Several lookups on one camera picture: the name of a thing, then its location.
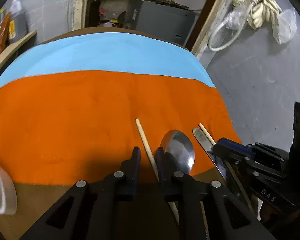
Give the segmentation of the orange snack bag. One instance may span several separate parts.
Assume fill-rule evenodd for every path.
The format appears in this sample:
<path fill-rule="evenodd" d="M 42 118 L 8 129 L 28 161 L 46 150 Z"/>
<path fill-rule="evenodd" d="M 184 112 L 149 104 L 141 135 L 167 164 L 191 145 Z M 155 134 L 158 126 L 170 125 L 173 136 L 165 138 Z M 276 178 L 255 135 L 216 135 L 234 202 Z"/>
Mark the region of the orange snack bag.
<path fill-rule="evenodd" d="M 8 37 L 8 29 L 9 29 L 9 24 L 11 21 L 11 16 L 12 14 L 8 12 L 4 18 L 2 23 L 0 24 L 0 54 L 3 52 L 3 50 L 6 47 L 6 41 Z"/>

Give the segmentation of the grey cabinet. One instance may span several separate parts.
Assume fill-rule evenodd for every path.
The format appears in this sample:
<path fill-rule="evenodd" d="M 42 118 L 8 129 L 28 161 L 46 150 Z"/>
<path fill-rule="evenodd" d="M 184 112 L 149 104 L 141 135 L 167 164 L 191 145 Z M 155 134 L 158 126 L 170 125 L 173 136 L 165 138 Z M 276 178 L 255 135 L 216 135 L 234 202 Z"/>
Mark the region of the grey cabinet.
<path fill-rule="evenodd" d="M 130 0 L 123 27 L 184 45 L 193 26 L 195 12 L 167 4 Z"/>

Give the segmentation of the wooden chopstick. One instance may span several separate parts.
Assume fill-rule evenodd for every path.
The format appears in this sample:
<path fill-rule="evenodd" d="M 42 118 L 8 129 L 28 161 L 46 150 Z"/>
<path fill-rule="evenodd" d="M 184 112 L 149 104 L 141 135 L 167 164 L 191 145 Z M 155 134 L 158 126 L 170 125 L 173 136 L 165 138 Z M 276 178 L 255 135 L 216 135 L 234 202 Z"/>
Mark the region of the wooden chopstick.
<path fill-rule="evenodd" d="M 155 173 L 155 176 L 157 178 L 157 180 L 159 180 L 159 176 L 158 176 L 158 168 L 157 168 L 157 165 L 155 163 L 155 159 L 153 157 L 153 153 L 152 153 L 152 150 L 150 148 L 150 145 L 148 143 L 148 140 L 146 138 L 146 135 L 144 133 L 144 130 L 143 130 L 143 127 L 141 125 L 141 122 L 139 119 L 136 119 L 135 120 L 135 123 L 136 123 L 136 126 L 137 126 L 137 129 L 138 129 L 138 132 L 139 132 L 139 135 L 140 135 L 140 138 L 141 138 L 141 141 L 143 143 L 143 146 L 145 148 L 145 151 L 146 151 L 146 154 L 147 154 L 147 157 L 149 159 L 149 162 L 151 163 L 151 166 L 153 168 L 153 171 Z M 170 208 L 175 216 L 175 219 L 177 221 L 177 223 L 179 223 L 179 212 L 177 210 L 177 207 L 175 205 L 174 202 L 169 202 L 169 205 L 170 205 Z"/>
<path fill-rule="evenodd" d="M 203 126 L 202 123 L 199 123 L 199 127 L 202 130 L 202 132 L 206 135 L 206 137 L 208 138 L 208 140 L 211 142 L 211 144 L 213 146 L 215 146 L 215 144 L 216 144 L 215 140 L 213 139 L 213 137 L 211 137 L 211 135 L 209 134 L 209 132 Z M 230 171 L 231 176 L 234 179 L 234 181 L 236 182 L 236 184 L 237 184 L 238 188 L 240 189 L 241 193 L 243 194 L 243 197 L 244 197 L 245 201 L 247 202 L 247 205 L 248 205 L 250 211 L 255 215 L 256 213 L 254 211 L 253 205 L 252 205 L 252 203 L 251 203 L 251 201 L 250 201 L 250 199 L 249 199 L 249 197 L 248 197 L 245 189 L 243 188 L 243 185 L 239 181 L 238 176 L 235 174 L 232 166 L 230 165 L 230 163 L 228 161 L 225 160 L 224 163 L 225 163 L 226 167 L 228 168 L 228 170 Z"/>

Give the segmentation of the hanging white mesh bag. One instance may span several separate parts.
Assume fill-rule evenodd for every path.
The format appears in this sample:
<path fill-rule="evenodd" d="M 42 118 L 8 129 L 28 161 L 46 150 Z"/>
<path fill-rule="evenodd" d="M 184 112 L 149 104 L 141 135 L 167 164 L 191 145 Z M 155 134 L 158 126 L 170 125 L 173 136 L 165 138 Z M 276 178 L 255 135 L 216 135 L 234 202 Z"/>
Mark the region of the hanging white mesh bag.
<path fill-rule="evenodd" d="M 273 26 L 273 37 L 278 44 L 290 42 L 296 34 L 296 13 L 293 9 L 281 12 L 277 17 L 277 24 Z"/>

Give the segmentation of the white plastic utensil caddy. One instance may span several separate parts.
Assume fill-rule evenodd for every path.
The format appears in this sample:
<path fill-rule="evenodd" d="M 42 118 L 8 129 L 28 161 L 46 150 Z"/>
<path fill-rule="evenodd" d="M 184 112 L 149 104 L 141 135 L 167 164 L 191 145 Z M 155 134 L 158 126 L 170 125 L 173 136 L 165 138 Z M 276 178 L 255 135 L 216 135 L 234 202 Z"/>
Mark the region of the white plastic utensil caddy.
<path fill-rule="evenodd" d="M 14 215 L 17 211 L 17 194 L 14 183 L 0 167 L 0 215 Z"/>

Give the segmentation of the colourful striped table cloth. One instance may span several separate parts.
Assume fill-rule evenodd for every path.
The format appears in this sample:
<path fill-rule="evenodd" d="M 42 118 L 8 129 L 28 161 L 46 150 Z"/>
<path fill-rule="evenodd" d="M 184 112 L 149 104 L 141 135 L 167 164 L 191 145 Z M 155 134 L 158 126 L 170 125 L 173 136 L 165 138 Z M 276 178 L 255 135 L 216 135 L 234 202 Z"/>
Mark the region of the colourful striped table cloth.
<path fill-rule="evenodd" d="M 196 153 L 192 175 L 213 165 L 192 130 L 239 141 L 207 71 L 187 49 L 138 32 L 73 31 L 17 57 L 0 76 L 0 167 L 18 195 L 0 215 L 18 239 L 71 185 L 116 171 L 142 141 L 152 150 L 172 129 Z"/>

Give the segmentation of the large oil jug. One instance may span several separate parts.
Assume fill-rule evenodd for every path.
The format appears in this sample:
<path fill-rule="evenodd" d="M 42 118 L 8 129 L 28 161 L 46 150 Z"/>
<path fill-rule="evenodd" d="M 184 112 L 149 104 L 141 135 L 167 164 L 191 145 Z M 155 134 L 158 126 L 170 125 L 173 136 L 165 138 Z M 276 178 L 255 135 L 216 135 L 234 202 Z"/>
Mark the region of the large oil jug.
<path fill-rule="evenodd" d="M 9 42 L 14 43 L 27 35 L 25 11 L 21 0 L 12 0 L 10 7 Z"/>

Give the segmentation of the silver plain spoon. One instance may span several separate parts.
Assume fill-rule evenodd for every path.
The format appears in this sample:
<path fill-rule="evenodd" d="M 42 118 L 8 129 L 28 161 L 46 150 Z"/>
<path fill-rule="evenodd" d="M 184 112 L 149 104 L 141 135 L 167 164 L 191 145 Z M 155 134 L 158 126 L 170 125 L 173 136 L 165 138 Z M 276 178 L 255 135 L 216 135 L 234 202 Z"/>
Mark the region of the silver plain spoon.
<path fill-rule="evenodd" d="M 168 131 L 160 146 L 174 157 L 176 166 L 180 171 L 190 174 L 195 161 L 195 153 L 192 142 L 183 132 L 179 130 Z"/>

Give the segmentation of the hanging cream gloves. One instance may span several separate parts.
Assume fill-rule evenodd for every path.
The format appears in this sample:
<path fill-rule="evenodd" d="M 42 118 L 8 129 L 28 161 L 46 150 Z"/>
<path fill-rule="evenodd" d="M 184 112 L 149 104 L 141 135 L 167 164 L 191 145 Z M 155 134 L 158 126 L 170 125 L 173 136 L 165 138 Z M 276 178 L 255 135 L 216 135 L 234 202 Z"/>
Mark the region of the hanging cream gloves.
<path fill-rule="evenodd" d="M 232 3 L 249 7 L 247 23 L 255 30 L 261 28 L 264 22 L 279 25 L 282 9 L 275 0 L 232 0 Z"/>

